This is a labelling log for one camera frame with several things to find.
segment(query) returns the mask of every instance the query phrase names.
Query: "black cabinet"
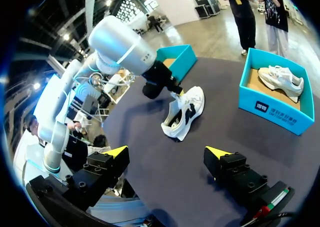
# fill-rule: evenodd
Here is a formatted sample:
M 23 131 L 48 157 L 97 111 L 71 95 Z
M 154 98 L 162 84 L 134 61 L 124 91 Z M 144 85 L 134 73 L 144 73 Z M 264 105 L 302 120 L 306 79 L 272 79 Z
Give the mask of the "black cabinet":
M 197 11 L 200 19 L 209 18 L 220 13 L 220 8 L 216 0 L 195 0 Z

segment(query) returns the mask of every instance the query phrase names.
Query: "ceiling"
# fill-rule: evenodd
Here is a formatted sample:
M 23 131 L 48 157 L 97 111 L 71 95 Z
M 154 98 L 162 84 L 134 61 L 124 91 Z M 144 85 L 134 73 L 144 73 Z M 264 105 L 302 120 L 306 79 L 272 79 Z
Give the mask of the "ceiling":
M 93 27 L 103 19 L 106 11 L 114 14 L 119 0 L 112 0 L 110 6 L 106 5 L 106 1 L 94 0 L 91 16 Z M 26 15 L 16 54 L 10 65 L 7 88 L 26 80 L 30 72 L 52 70 L 46 61 L 48 55 L 54 56 L 62 64 L 72 59 L 82 61 L 89 51 L 86 0 L 44 0 L 39 6 L 29 9 Z

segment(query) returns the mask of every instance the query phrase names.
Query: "white sneaker on foot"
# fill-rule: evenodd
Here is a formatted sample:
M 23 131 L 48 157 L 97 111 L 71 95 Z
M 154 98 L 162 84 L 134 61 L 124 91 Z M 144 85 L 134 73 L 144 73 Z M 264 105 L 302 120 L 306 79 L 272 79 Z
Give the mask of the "white sneaker on foot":
M 260 68 L 258 76 L 271 90 L 281 89 L 295 103 L 304 91 L 304 78 L 293 75 L 289 68 L 269 65 L 269 68 Z
M 165 135 L 183 141 L 191 123 L 202 114 L 205 107 L 205 94 L 199 86 L 194 86 L 184 95 L 171 94 L 175 101 L 169 104 L 169 113 L 161 128 Z

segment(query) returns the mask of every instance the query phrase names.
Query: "blue shoe box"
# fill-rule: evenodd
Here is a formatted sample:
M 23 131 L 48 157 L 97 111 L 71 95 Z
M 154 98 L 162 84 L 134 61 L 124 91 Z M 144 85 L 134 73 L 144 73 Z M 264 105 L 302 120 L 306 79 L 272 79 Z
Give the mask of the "blue shoe box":
M 300 96 L 300 110 L 263 92 L 248 87 L 252 69 L 281 66 L 289 68 L 297 77 L 303 77 L 304 88 Z M 302 66 L 259 49 L 250 48 L 239 85 L 239 108 L 265 118 L 296 135 L 301 135 L 315 122 L 314 98 L 307 71 Z
M 166 59 L 175 59 L 169 67 L 169 70 L 171 70 L 172 76 L 175 77 L 179 83 L 197 61 L 197 57 L 189 44 L 159 48 L 156 53 L 157 61 L 164 62 Z

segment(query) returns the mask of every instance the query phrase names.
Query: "yellow label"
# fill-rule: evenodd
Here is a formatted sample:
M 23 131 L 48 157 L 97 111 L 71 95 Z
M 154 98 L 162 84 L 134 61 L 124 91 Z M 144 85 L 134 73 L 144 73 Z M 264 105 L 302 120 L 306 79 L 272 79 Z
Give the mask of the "yellow label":
M 125 148 L 128 148 L 127 145 L 119 147 L 119 148 L 115 148 L 112 150 L 108 150 L 106 152 L 103 152 L 102 154 L 108 154 L 110 156 L 116 157 L 118 154 L 120 154 Z
M 210 150 L 219 160 L 220 160 L 220 157 L 224 156 L 225 154 L 228 154 L 228 155 L 232 154 L 232 153 L 229 153 L 229 152 L 217 149 L 217 148 L 213 148 L 213 147 L 210 147 L 210 146 L 206 146 L 206 148 L 208 150 Z
M 236 2 L 238 5 L 242 5 L 241 0 L 235 0 L 235 2 Z

